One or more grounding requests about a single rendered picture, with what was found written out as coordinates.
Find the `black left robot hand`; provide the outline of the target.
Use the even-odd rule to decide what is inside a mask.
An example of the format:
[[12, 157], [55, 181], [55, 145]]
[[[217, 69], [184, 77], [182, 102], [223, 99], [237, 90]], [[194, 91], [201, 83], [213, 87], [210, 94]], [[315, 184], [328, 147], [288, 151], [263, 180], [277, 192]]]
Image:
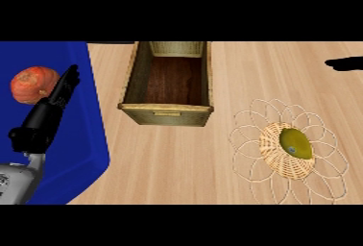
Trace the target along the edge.
[[80, 83], [79, 65], [64, 72], [49, 97], [33, 107], [20, 127], [9, 131], [15, 152], [45, 154], [54, 143], [66, 107]]

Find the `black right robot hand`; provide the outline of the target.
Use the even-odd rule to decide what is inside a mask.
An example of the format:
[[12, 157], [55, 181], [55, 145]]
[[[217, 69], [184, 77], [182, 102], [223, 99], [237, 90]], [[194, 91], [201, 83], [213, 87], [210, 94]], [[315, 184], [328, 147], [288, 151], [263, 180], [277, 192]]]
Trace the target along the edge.
[[363, 56], [333, 59], [325, 64], [337, 71], [363, 70]]

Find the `blue placemat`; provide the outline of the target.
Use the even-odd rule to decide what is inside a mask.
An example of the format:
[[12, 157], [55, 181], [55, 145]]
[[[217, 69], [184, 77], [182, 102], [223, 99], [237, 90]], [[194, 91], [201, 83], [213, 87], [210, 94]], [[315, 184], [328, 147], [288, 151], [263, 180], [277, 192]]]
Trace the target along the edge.
[[63, 73], [76, 64], [80, 84], [66, 107], [55, 141], [46, 154], [45, 176], [29, 203], [67, 204], [89, 188], [110, 165], [88, 44], [80, 41], [0, 41], [0, 163], [26, 163], [14, 151], [9, 130], [32, 107], [12, 95], [11, 80], [23, 69], [46, 66]]

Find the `orange round fruit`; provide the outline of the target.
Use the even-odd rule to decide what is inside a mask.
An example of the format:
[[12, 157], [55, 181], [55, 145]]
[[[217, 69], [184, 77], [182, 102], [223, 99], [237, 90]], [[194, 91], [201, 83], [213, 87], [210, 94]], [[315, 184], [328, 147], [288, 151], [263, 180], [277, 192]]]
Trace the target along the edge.
[[20, 103], [35, 105], [48, 97], [60, 79], [58, 72], [45, 66], [26, 68], [11, 81], [11, 90]]

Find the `wooden drawer front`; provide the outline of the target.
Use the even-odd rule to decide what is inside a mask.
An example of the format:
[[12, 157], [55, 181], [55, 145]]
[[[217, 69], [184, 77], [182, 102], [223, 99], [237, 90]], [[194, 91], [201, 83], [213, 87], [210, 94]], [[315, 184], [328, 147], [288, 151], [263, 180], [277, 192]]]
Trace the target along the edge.
[[178, 104], [127, 104], [120, 103], [119, 109], [139, 125], [204, 127], [212, 106]]

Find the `green mango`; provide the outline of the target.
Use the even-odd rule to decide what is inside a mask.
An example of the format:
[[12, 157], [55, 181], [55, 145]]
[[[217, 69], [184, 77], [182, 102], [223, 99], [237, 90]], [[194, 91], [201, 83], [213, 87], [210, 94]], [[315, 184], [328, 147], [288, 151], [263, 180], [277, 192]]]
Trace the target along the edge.
[[279, 134], [279, 144], [284, 151], [294, 157], [303, 160], [312, 159], [312, 147], [306, 134], [294, 129], [284, 128]]

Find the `open wooden drawer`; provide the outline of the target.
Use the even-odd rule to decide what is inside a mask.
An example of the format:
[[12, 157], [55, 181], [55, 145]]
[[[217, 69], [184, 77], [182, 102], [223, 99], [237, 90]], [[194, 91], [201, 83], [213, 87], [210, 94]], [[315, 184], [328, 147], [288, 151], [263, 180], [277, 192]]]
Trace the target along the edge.
[[120, 103], [215, 108], [212, 42], [136, 41]]

